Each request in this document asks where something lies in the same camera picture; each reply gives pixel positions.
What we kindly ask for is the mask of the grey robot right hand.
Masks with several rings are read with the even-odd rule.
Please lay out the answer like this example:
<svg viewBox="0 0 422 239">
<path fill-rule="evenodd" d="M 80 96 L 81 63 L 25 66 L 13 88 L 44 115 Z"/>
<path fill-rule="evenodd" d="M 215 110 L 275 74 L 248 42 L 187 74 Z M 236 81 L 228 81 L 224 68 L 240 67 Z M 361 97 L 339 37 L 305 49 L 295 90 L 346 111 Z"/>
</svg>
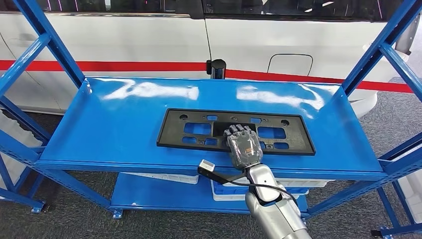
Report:
<svg viewBox="0 0 422 239">
<path fill-rule="evenodd" d="M 230 148 L 231 163 L 237 170 L 261 163 L 263 151 L 258 135 L 249 126 L 232 124 L 223 134 Z"/>
</svg>

